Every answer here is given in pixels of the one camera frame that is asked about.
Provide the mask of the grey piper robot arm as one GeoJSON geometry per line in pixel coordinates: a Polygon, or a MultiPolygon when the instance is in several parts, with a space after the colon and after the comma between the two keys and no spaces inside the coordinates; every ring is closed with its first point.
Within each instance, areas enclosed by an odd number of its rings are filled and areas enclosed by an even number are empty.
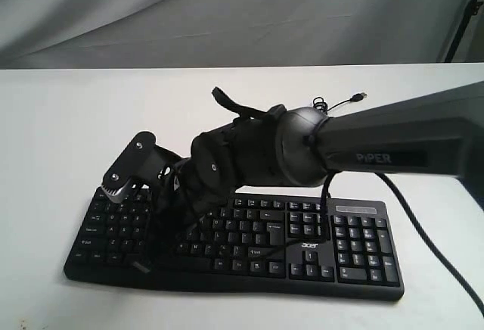
{"type": "Polygon", "coordinates": [[[203,132],[191,154],[150,150],[136,178],[148,185],[154,224],[135,266],[148,272],[184,229],[244,186],[328,187],[341,172],[451,176],[483,201],[483,84],[332,117],[313,107],[267,111],[213,97],[235,119],[203,132]]]}

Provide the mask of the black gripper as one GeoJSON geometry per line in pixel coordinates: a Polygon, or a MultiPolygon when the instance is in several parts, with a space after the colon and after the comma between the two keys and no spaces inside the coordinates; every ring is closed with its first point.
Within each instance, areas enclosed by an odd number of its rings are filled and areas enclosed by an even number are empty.
{"type": "Polygon", "coordinates": [[[155,270],[155,254],[167,254],[189,229],[205,231],[202,217],[234,192],[234,172],[212,159],[152,155],[145,183],[152,194],[150,224],[135,240],[128,264],[148,274],[155,270]]]}

